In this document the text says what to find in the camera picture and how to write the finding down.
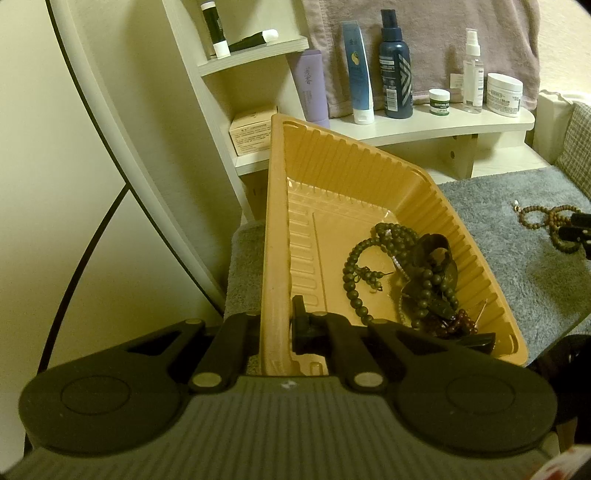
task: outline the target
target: plaid cushion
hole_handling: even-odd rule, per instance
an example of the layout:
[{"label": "plaid cushion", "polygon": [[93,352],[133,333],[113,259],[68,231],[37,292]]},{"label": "plaid cushion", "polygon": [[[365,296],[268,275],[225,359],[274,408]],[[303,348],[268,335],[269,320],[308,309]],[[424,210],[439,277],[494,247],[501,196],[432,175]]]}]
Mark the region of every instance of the plaid cushion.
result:
[{"label": "plaid cushion", "polygon": [[591,199],[591,105],[575,102],[556,164]]}]

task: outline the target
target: clear spray bottle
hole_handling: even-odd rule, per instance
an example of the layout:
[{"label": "clear spray bottle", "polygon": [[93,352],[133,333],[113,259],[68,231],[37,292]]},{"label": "clear spray bottle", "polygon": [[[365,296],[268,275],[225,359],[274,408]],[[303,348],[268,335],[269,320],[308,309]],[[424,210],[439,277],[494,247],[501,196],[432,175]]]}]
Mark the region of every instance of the clear spray bottle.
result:
[{"label": "clear spray bottle", "polygon": [[464,110],[470,113],[482,112],[484,96],[484,63],[480,59],[478,32],[466,29],[466,56],[464,57],[462,95]]}]

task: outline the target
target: gray textured plastic base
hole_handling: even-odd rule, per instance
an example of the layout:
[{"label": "gray textured plastic base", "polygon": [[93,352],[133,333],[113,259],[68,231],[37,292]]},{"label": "gray textured plastic base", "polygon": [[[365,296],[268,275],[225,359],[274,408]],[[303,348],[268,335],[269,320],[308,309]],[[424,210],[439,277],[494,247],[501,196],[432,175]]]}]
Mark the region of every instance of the gray textured plastic base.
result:
[{"label": "gray textured plastic base", "polygon": [[38,448],[9,480],[404,479],[523,480],[548,457],[462,458],[414,437],[385,400],[336,377],[240,377],[195,396],[153,442],[102,458]]}]

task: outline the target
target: round black pad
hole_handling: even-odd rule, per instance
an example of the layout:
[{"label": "round black pad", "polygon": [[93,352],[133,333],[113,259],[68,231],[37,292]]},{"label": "round black pad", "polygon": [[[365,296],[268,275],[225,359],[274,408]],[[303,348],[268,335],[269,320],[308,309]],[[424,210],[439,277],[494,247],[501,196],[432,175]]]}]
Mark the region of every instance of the round black pad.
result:
[{"label": "round black pad", "polygon": [[19,413],[34,445],[106,455],[155,438],[180,406],[180,390],[156,357],[108,350],[35,377]]},{"label": "round black pad", "polygon": [[556,396],[538,375],[477,352],[415,356],[397,410],[423,439],[461,455],[535,446],[552,427]]}]

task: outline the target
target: gray fuzzy mat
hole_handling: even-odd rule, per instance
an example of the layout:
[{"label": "gray fuzzy mat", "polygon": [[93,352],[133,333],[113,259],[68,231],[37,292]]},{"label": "gray fuzzy mat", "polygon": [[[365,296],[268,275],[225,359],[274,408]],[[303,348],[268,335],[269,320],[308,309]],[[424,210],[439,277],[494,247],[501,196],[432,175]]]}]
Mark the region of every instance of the gray fuzzy mat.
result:
[{"label": "gray fuzzy mat", "polygon": [[[529,362],[571,331],[591,333],[591,262],[583,249],[556,250],[545,229],[531,231],[517,221],[522,207],[570,204],[591,212],[591,203],[557,168],[526,170],[439,185],[491,267],[530,350]],[[530,213],[530,222],[539,221]],[[265,225],[236,231],[228,278],[226,317],[258,310],[261,303]]]}]

